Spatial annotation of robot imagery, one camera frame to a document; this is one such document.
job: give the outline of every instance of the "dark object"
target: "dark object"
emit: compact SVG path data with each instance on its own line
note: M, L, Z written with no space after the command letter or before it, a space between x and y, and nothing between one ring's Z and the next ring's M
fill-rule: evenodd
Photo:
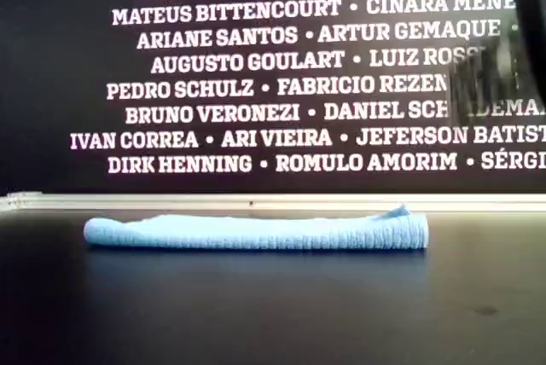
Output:
M538 93L546 101L546 0L516 0L520 33Z
M507 17L498 37L480 39L467 47L475 52L450 65L450 120L454 125L478 123L492 105L521 98L538 98L516 13Z

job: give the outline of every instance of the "table surface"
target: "table surface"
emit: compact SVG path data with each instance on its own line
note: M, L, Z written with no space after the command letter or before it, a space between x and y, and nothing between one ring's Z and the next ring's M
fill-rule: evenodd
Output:
M427 252L302 253L89 249L94 216L144 217L0 215L0 363L546 363L546 213L429 214Z

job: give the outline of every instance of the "white trim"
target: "white trim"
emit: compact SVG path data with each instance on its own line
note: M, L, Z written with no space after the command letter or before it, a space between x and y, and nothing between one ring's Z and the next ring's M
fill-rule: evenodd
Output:
M546 211L546 194L11 194L34 210Z
M0 196L0 213L16 209L12 199L9 196Z

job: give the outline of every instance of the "black wall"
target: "black wall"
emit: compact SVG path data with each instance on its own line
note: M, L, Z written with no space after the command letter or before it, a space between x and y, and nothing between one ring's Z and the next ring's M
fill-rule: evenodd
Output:
M399 22L461 20L506 20L511 9L454 10L453 0L446 0L449 11L371 14L368 0L341 0L339 15L276 20L226 20L177 23L172 25L113 26L113 9L138 9L165 5L192 8L196 4L245 3L288 0L1 0L0 51L2 56L2 83L0 89L0 187L3 191L40 190L51 193L373 193L373 192L541 192L544 165L538 150L543 146L541 136L532 134L526 142L503 142L500 136L494 142L477 143L474 129L468 131L468 144L410 144L358 146L355 139L362 128L392 128L451 126L445 117L410 117L410 109L419 107L419 101L442 101L447 91L381 92L380 77L388 75L416 75L446 73L445 66L424 66L426 48L455 48L468 44L464 38L396 39L395 25ZM356 3L358 10L350 5ZM389 25L390 39L318 43L322 26L346 24L385 23ZM206 46L178 49L137 49L142 32L186 31L249 28L265 26L295 26L297 43L252 46ZM312 31L312 39L306 32ZM189 72L152 74L156 56L345 51L342 67L281 71ZM371 67L372 49L417 49L420 65ZM354 55L362 61L355 63ZM279 96L278 78L370 76L376 82L371 93L349 95ZM177 81L204 79L241 79L254 81L253 96L225 98L165 100L108 100L107 84L124 82L160 82L174 85ZM263 92L261 84L270 85ZM405 113L401 119L325 120L324 103L387 101L399 102ZM299 121L210 123L199 120L198 106L299 104ZM523 108L528 101L523 101ZM189 124L126 125L126 107L190 106L195 120ZM315 116L308 111L316 110ZM488 133L499 125L541 125L542 115L495 116L480 120ZM267 148L257 140L255 148L221 148L227 130L326 129L332 146ZM198 148L142 149L119 148L122 132L136 131L193 131ZM117 132L116 148L72 150L71 133ZM342 142L340 135L347 134ZM214 143L206 137L213 136ZM496 169L489 169L482 161L484 153L518 152L510 159L526 159L521 165L510 163L501 155ZM368 170L370 159L383 154L447 153L456 156L448 170ZM235 173L160 173L160 156L249 155L253 160L251 172ZM360 156L360 171L276 171L276 155L286 154L340 154L346 159L351 154ZM154 156L155 173L108 173L108 157ZM472 165L468 159L474 159ZM268 162L263 168L260 162Z

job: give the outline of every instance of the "microfiber cloth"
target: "microfiber cloth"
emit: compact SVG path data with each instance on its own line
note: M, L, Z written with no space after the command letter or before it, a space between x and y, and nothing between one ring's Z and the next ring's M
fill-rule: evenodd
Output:
M424 249L427 217L405 206L357 218L259 219L163 215L122 223L92 218L84 228L98 246L231 250Z

